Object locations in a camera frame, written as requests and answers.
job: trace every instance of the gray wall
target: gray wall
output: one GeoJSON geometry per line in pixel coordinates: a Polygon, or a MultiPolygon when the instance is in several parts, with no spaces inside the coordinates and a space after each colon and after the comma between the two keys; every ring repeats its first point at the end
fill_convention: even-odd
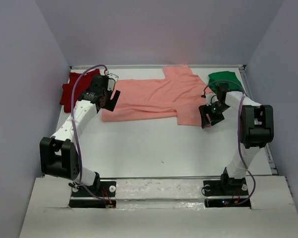
{"type": "Polygon", "coordinates": [[[286,0],[247,66],[254,99],[274,107],[271,151],[298,210],[298,0],[286,0]]]}
{"type": "Polygon", "coordinates": [[[70,65],[248,63],[283,0],[36,0],[70,65]]]}
{"type": "Polygon", "coordinates": [[[68,71],[35,1],[0,0],[0,238],[19,237],[68,71]]]}

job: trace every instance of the garment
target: garment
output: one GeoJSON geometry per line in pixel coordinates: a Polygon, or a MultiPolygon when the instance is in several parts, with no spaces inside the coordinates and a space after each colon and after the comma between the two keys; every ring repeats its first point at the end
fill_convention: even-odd
{"type": "MultiPolygon", "coordinates": [[[[237,83],[240,86],[242,86],[240,81],[237,79],[235,73],[230,72],[230,71],[222,71],[222,72],[211,73],[211,74],[209,74],[209,78],[210,78],[209,84],[214,82],[214,81],[217,81],[217,80],[230,80],[230,81],[233,81],[234,83],[237,83]]],[[[221,83],[221,82],[210,85],[210,88],[213,92],[215,92],[215,88],[219,83],[221,83]]],[[[233,83],[228,83],[228,85],[229,85],[229,88],[231,90],[240,90],[240,87],[238,87],[237,85],[235,85],[233,83]]]]}
{"type": "MultiPolygon", "coordinates": [[[[76,86],[75,94],[74,94],[74,103],[78,100],[78,97],[82,92],[84,92],[90,85],[93,75],[100,74],[99,69],[95,69],[91,72],[88,72],[86,75],[84,75],[79,83],[76,86]]],[[[70,113],[71,112],[71,97],[72,97],[72,90],[74,87],[74,84],[76,83],[78,77],[80,76],[80,73],[70,73],[70,81],[69,83],[63,84],[63,93],[61,97],[60,104],[64,105],[64,112],[70,113]]]]}
{"type": "Polygon", "coordinates": [[[165,79],[118,80],[121,91],[113,112],[103,110],[103,121],[177,117],[179,125],[201,126],[199,106],[206,84],[187,65],[163,68],[165,79]]]}

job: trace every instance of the white tabletop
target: white tabletop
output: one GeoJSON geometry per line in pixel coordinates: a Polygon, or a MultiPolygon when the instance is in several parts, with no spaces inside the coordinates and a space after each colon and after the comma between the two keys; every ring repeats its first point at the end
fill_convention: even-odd
{"type": "MultiPolygon", "coordinates": [[[[192,69],[206,83],[210,73],[226,70],[235,72],[242,82],[238,68],[192,69]]],[[[162,68],[120,68],[110,72],[119,80],[164,78],[162,68]]],[[[223,115],[224,121],[202,129],[177,125],[176,118],[102,122],[100,112],[80,137],[83,165],[102,178],[219,176],[237,149],[237,112],[230,108],[223,115]]],[[[57,128],[67,117],[62,108],[57,128]]],[[[254,175],[272,174],[264,149],[250,170],[254,175]]]]}
{"type": "Polygon", "coordinates": [[[70,208],[68,182],[36,179],[20,238],[298,238],[284,177],[256,177],[252,209],[204,208],[202,179],[118,179],[116,209],[70,208]]]}

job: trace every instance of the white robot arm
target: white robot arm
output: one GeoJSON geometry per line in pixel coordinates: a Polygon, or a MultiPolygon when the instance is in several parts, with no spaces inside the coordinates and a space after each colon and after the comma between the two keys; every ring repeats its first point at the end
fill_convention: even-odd
{"type": "Polygon", "coordinates": [[[227,83],[220,83],[216,87],[216,94],[208,94],[205,97],[207,104],[199,107],[202,128],[213,126],[224,120],[222,112],[229,107],[239,113],[239,148],[218,183],[204,182],[213,184],[213,188],[209,188],[206,196],[225,196],[241,189],[246,184],[245,176],[249,165],[260,149],[273,140],[273,108],[252,101],[240,91],[231,91],[227,83]]]}
{"type": "MultiPolygon", "coordinates": [[[[93,76],[90,86],[80,95],[74,108],[77,137],[81,136],[89,121],[101,108],[114,110],[120,95],[120,91],[116,90],[112,97],[116,80],[110,74],[93,76]]],[[[41,140],[41,170],[43,174],[81,182],[86,186],[94,186],[97,190],[100,183],[99,174],[84,167],[80,170],[78,151],[70,115],[51,137],[43,137],[41,140]]]]}

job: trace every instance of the pink shirt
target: pink shirt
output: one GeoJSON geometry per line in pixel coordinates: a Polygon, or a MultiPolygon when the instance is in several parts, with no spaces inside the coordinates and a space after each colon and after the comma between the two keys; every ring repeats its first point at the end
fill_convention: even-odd
{"type": "Polygon", "coordinates": [[[177,117],[178,125],[201,126],[199,106],[206,84],[187,66],[163,68],[165,79],[118,80],[121,91],[113,112],[103,110],[103,121],[177,117]]]}

